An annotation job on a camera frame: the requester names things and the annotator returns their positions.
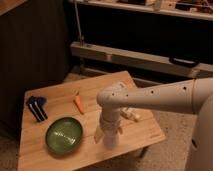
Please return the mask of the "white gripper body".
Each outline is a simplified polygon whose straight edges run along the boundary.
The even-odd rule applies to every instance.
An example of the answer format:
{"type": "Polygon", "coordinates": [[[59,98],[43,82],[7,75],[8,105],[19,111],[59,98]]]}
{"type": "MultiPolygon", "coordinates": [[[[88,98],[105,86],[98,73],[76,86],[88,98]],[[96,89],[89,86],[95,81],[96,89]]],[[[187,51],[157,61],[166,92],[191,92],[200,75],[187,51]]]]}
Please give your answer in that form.
{"type": "Polygon", "coordinates": [[[103,132],[110,132],[112,135],[123,133],[123,129],[121,127],[121,120],[116,121],[107,121],[103,117],[99,119],[100,128],[103,132]]]}

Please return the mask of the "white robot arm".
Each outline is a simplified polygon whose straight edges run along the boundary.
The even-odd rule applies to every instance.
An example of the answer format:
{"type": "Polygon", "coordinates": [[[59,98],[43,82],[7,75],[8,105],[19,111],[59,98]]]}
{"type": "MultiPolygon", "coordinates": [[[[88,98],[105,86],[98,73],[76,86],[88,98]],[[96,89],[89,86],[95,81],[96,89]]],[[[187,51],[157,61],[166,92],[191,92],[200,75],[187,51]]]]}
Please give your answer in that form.
{"type": "Polygon", "coordinates": [[[117,145],[117,130],[123,108],[144,108],[197,114],[185,171],[213,171],[213,78],[192,79],[128,90],[115,83],[97,95],[99,119],[105,145],[117,145]]]}

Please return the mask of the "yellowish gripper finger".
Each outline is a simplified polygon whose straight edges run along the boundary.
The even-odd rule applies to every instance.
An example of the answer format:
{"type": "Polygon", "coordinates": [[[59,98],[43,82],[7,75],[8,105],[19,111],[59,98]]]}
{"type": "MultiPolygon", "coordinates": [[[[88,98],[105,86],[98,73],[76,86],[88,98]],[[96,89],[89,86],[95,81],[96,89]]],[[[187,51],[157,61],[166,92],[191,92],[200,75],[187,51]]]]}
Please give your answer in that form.
{"type": "Polygon", "coordinates": [[[95,130],[94,141],[95,141],[96,143],[98,143],[98,142],[102,139],[103,136],[104,136],[104,132],[103,132],[103,130],[101,129],[101,127],[98,126],[98,127],[96,128],[96,130],[95,130]]]}

